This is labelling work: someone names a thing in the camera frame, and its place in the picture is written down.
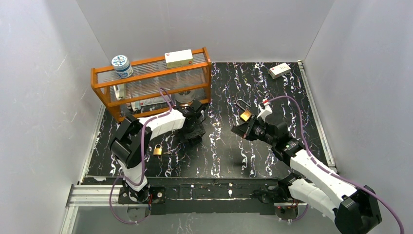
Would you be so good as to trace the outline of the black padlock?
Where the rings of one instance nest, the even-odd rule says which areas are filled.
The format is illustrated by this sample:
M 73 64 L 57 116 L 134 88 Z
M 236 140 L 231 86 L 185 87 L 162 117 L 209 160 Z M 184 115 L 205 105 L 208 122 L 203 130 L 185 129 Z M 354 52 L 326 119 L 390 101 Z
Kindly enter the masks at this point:
M 206 132 L 204 130 L 193 131 L 191 133 L 186 134 L 185 138 L 189 144 L 194 145 L 202 141 L 202 137 L 205 133 Z

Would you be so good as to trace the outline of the long shackle brass padlock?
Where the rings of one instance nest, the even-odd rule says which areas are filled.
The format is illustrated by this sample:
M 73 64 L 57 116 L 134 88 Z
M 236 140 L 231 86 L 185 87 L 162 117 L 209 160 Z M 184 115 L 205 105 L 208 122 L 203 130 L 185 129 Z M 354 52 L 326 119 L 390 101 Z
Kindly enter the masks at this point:
M 242 110 L 242 113 L 240 114 L 240 119 L 243 120 L 244 122 L 249 121 L 252 116 L 252 113 L 249 110 L 251 105 L 242 99 L 237 99 L 235 103 Z

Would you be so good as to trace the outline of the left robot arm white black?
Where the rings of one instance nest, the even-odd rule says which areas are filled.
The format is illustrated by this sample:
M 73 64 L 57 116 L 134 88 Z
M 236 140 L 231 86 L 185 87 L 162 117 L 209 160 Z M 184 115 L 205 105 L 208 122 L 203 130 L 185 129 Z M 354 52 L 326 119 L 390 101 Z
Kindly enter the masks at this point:
M 150 117 L 125 117 L 109 143 L 109 149 L 123 171 L 125 185 L 138 194 L 147 190 L 144 161 L 154 138 L 177 131 L 184 144 L 201 141 L 206 133 L 201 121 L 205 109 L 205 104 L 195 100 L 188 106 L 174 106 Z

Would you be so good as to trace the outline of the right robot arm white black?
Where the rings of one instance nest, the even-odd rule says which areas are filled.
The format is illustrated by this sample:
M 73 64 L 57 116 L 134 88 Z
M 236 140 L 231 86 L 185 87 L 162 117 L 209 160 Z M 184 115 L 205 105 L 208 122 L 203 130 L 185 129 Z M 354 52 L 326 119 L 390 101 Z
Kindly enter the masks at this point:
M 260 140 L 271 146 L 275 157 L 295 170 L 278 182 L 284 198 L 307 203 L 330 218 L 342 234 L 366 234 L 382 222 L 374 190 L 367 185 L 357 188 L 308 154 L 305 146 L 291 137 L 286 123 L 271 124 L 261 117 L 232 127 L 243 139 Z

